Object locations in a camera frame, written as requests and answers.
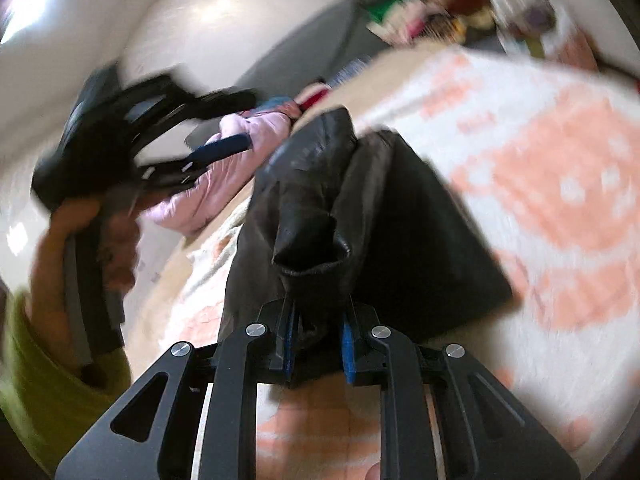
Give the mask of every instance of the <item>white and orange blanket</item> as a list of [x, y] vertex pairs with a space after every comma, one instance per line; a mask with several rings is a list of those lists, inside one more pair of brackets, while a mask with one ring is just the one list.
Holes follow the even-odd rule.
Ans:
[[[346, 105], [360, 135], [396, 129], [460, 194], [520, 303], [428, 343], [465, 346], [587, 476], [640, 399], [640, 100], [552, 64], [457, 47], [404, 56], [373, 62], [322, 106]], [[215, 341], [243, 207], [192, 254], [157, 353]], [[378, 410], [375, 388], [340, 376], [262, 386], [258, 478], [363, 480], [380, 456]]]

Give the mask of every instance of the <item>pink fabric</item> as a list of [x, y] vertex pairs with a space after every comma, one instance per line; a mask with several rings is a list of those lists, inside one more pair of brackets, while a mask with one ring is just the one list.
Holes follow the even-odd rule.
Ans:
[[244, 118], [231, 114], [220, 120], [220, 132], [209, 142], [249, 133], [252, 148], [214, 162], [196, 186], [159, 203], [145, 215], [156, 224], [191, 235], [214, 219], [251, 179], [258, 167], [289, 137], [291, 119], [280, 112]]

